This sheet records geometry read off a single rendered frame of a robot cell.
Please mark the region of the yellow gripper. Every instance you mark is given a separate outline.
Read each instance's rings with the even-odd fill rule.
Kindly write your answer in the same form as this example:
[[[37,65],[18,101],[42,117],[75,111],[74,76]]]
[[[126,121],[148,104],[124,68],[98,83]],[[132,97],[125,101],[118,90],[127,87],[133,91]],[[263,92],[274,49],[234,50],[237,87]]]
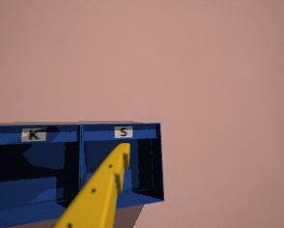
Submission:
[[[117,194],[129,167],[129,143],[116,146],[52,228],[113,228]]]

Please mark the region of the blue divided bin rack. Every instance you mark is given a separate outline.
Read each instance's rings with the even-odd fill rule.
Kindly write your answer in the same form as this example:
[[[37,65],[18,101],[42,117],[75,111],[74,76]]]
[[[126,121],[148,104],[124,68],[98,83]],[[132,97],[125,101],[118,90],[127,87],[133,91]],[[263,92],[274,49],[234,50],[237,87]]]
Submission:
[[[58,219],[121,143],[129,167],[115,210],[163,202],[160,123],[0,126],[0,228]]]

